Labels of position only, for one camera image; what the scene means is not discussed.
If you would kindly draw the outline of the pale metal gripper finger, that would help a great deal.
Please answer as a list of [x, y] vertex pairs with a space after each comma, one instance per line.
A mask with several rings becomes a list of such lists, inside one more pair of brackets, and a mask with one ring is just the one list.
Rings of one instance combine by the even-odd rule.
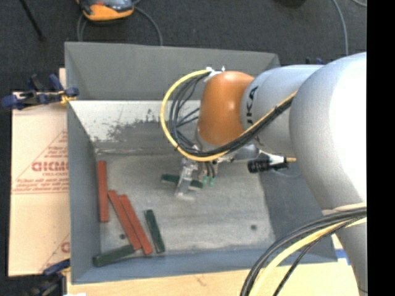
[[194, 172], [198, 170], [198, 165], [196, 163], [186, 163], [183, 165], [181, 178], [185, 181], [192, 181], [194, 177]]
[[175, 197], [180, 200], [193, 200], [194, 197], [189, 193], [191, 182], [191, 178], [180, 178], [176, 186]]

